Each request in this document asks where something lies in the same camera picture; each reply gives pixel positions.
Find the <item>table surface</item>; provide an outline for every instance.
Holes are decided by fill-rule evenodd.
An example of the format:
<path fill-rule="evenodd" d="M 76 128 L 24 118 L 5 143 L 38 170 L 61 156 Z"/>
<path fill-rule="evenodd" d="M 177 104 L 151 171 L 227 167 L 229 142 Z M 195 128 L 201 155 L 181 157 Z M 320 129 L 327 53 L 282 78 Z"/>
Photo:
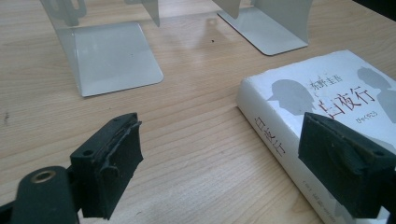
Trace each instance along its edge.
<path fill-rule="evenodd" d="M 164 81 L 82 98 L 40 2 L 0 1 L 0 203 L 25 175 L 69 166 L 110 119 L 137 112 L 145 159 L 108 223 L 321 223 L 236 106 L 239 83 L 341 49 L 396 78 L 396 23 L 350 0 L 314 0 L 309 46 L 265 56 L 210 0 L 161 0 L 160 27 L 142 8 L 101 2 L 81 24 L 138 20 Z"/>

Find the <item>book spine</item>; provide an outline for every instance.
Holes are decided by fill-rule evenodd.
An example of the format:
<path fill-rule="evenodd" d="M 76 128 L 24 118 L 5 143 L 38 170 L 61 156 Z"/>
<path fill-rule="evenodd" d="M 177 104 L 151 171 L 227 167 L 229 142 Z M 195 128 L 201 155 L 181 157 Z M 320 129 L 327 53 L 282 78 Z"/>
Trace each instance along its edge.
<path fill-rule="evenodd" d="M 325 223 L 346 223 L 335 214 L 336 200 L 298 159 L 300 138 L 263 99 L 249 78 L 240 85 L 236 103 L 262 141 Z"/>

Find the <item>book cover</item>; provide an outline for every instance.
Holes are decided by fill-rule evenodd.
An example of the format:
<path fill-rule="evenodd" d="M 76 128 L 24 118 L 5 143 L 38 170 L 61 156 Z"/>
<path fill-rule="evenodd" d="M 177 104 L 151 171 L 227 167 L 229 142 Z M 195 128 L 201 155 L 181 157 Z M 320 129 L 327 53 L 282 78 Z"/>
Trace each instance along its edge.
<path fill-rule="evenodd" d="M 304 113 L 336 119 L 396 154 L 396 81 L 349 50 L 242 80 L 236 102 L 325 223 L 386 223 L 353 218 L 298 159 Z"/>

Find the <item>mounting hole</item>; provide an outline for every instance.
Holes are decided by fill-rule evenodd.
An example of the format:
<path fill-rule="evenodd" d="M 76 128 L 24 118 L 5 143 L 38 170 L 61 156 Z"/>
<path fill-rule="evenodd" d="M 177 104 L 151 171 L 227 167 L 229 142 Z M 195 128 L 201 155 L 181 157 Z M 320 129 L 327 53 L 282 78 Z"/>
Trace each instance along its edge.
<path fill-rule="evenodd" d="M 46 182 L 47 180 L 52 179 L 56 175 L 55 171 L 42 171 L 36 175 L 34 175 L 31 179 L 31 181 L 35 184 L 43 183 Z"/>
<path fill-rule="evenodd" d="M 375 151 L 374 154 L 377 156 L 384 156 L 384 153 L 382 151 Z"/>
<path fill-rule="evenodd" d="M 84 155 L 84 156 L 91 156 L 92 153 L 93 153 L 92 150 L 86 150 L 86 151 L 84 151 L 84 152 L 82 153 L 82 155 Z"/>

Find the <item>book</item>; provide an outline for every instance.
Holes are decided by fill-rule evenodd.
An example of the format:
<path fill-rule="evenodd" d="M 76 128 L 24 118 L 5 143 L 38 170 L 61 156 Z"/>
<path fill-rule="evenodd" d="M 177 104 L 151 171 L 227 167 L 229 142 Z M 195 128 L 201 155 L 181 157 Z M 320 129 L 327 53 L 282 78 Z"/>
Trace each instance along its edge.
<path fill-rule="evenodd" d="M 396 81 L 349 50 L 242 80 L 236 102 L 325 223 L 386 223 L 354 218 L 298 158 L 304 113 L 343 123 L 396 154 Z"/>

